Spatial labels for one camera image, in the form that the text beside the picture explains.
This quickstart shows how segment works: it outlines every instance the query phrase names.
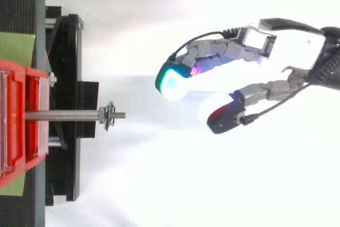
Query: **green tape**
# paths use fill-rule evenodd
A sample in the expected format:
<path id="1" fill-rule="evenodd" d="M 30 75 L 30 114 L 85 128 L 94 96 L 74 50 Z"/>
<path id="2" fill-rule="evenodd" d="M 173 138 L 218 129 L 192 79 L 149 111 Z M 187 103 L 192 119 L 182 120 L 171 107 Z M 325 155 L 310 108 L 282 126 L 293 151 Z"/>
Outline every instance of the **green tape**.
<path id="1" fill-rule="evenodd" d="M 35 35 L 0 32 L 0 58 L 31 67 Z M 0 195 L 22 196 L 25 173 L 0 189 Z"/>
<path id="2" fill-rule="evenodd" d="M 31 66 L 35 35 L 0 32 L 0 58 Z"/>
<path id="3" fill-rule="evenodd" d="M 10 184 L 6 185 L 4 188 L 0 189 L 0 195 L 22 196 L 24 184 L 25 184 L 25 172 L 22 173 L 12 183 L 10 183 Z"/>

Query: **robotic hand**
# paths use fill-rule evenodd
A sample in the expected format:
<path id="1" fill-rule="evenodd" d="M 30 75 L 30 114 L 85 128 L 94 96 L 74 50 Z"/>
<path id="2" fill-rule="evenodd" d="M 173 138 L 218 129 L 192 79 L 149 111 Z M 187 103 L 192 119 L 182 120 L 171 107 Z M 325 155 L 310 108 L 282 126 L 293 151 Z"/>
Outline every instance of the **robotic hand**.
<path id="1" fill-rule="evenodd" d="M 199 40 L 220 34 L 222 39 Z M 311 85 L 340 89 L 340 29 L 321 30 L 286 19 L 263 19 L 256 25 L 210 32 L 195 37 L 175 51 L 161 67 L 156 88 L 169 100 L 186 94 L 186 79 L 234 60 L 274 63 L 278 72 L 292 70 L 287 81 L 251 84 L 229 94 L 229 103 L 214 111 L 207 124 L 213 133 L 247 125 Z M 187 53 L 178 55 L 184 47 Z M 245 108 L 258 101 L 279 103 L 258 114 Z"/>

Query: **metal rod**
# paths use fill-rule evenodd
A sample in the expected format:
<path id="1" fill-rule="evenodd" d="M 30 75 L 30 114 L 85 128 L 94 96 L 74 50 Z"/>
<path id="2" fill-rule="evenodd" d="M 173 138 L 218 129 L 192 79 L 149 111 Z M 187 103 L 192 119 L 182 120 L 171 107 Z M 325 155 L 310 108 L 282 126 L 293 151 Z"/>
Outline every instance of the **metal rod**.
<path id="1" fill-rule="evenodd" d="M 45 19 L 45 28 L 46 29 L 53 29 L 56 20 L 57 19 L 46 18 Z"/>
<path id="2" fill-rule="evenodd" d="M 29 111 L 26 120 L 35 121 L 99 121 L 98 110 L 48 110 Z"/>
<path id="3" fill-rule="evenodd" d="M 59 137 L 49 137 L 48 138 L 48 147 L 61 147 L 61 141 Z"/>

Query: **white background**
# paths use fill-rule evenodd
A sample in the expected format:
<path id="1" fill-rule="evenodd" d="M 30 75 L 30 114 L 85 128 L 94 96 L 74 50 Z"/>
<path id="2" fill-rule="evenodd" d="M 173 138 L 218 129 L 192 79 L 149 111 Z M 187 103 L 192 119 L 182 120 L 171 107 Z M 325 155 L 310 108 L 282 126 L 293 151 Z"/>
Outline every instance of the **white background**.
<path id="1" fill-rule="evenodd" d="M 82 78 L 100 81 L 98 106 L 112 100 L 127 114 L 82 140 L 80 197 L 55 198 L 46 226 L 340 226 L 339 92 L 309 88 L 217 136 L 199 120 L 211 95 L 200 90 L 278 74 L 232 63 L 196 81 L 179 103 L 154 88 L 168 55 L 193 36 L 277 16 L 340 26 L 337 2 L 46 0 L 84 20 Z"/>

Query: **screw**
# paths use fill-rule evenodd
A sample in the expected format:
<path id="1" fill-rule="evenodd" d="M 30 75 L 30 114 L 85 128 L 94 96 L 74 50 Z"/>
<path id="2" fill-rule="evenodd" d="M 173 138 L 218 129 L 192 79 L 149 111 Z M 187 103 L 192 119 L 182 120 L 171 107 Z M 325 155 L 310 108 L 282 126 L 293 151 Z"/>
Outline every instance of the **screw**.
<path id="1" fill-rule="evenodd" d="M 125 113 L 112 113 L 111 117 L 114 119 L 125 119 L 126 114 Z"/>
<path id="2" fill-rule="evenodd" d="M 84 30 L 84 22 L 83 22 L 83 21 L 80 21 L 80 22 L 78 23 L 78 26 L 79 26 L 79 29 L 80 29 L 80 30 Z"/>
<path id="3" fill-rule="evenodd" d="M 51 72 L 51 73 L 49 74 L 48 78 L 49 78 L 49 85 L 50 85 L 51 87 L 53 87 L 54 84 L 55 84 L 56 82 L 58 82 L 58 79 L 54 76 L 54 73 L 53 73 L 53 72 Z"/>

